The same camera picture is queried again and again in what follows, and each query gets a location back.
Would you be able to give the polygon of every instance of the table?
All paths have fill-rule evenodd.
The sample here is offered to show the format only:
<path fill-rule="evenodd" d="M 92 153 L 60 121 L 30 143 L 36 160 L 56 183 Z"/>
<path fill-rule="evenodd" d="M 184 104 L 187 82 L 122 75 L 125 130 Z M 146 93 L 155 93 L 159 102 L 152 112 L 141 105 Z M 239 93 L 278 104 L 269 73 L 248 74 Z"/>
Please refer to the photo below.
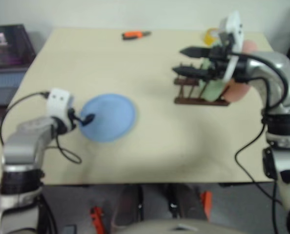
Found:
<path fill-rule="evenodd" d="M 204 45 L 202 32 L 153 31 L 146 38 L 122 41 L 123 30 L 58 28 L 26 73 L 13 100 L 60 87 L 74 94 L 80 111 L 92 97 L 117 93 L 128 97 L 138 116 L 133 129 L 111 143 L 86 139 L 78 129 L 61 137 L 61 145 L 83 158 L 67 161 L 56 150 L 45 153 L 46 184 L 140 182 L 246 182 L 234 153 L 261 128 L 262 103 L 251 89 L 229 107 L 175 105 L 179 87 L 171 68 L 180 62 L 199 64 L 178 53 Z M 262 33 L 246 33 L 259 50 L 271 47 Z M 8 115 L 4 138 L 17 124 L 45 114 L 35 97 Z M 257 181 L 267 181 L 262 167 L 264 137 L 240 155 Z"/>

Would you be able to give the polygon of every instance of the yellow object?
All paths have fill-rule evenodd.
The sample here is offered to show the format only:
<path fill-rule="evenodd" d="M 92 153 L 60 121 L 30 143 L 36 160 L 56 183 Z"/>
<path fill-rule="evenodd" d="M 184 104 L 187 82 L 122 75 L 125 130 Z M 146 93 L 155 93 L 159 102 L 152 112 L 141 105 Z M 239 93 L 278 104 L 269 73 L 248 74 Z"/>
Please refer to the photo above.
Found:
<path fill-rule="evenodd" d="M 219 38 L 218 28 L 209 28 L 206 32 L 204 42 L 211 46 Z"/>

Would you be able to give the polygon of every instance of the screwdriver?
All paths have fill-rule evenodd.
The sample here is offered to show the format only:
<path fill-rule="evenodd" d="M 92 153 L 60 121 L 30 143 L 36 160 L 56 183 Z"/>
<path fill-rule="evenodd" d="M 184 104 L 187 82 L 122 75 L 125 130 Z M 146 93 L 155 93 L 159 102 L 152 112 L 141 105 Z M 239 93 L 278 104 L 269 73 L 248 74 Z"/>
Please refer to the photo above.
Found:
<path fill-rule="evenodd" d="M 130 32 L 125 32 L 122 33 L 122 39 L 123 40 L 133 40 L 145 36 L 149 36 L 151 34 L 150 31 L 130 31 Z"/>

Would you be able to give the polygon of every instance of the white wall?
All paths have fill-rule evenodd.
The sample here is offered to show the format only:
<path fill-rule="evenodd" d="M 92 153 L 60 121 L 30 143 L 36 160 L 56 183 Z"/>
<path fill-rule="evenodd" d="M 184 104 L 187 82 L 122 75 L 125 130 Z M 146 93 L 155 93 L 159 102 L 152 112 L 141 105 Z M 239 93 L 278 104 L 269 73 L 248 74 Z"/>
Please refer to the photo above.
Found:
<path fill-rule="evenodd" d="M 0 24 L 24 23 L 36 50 L 53 27 L 206 30 L 238 9 L 245 30 L 290 45 L 290 0 L 0 0 Z"/>

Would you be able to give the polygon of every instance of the blue plate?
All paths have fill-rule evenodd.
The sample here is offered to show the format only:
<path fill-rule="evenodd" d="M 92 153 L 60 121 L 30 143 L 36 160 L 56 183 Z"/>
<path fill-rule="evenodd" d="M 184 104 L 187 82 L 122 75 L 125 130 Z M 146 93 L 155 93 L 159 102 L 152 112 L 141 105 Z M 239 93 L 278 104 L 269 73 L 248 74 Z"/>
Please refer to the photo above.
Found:
<path fill-rule="evenodd" d="M 95 114 L 93 122 L 80 125 L 80 131 L 88 139 L 97 142 L 111 142 L 126 134 L 133 126 L 136 111 L 133 103 L 118 94 L 99 95 L 88 101 L 81 111 L 81 117 Z"/>

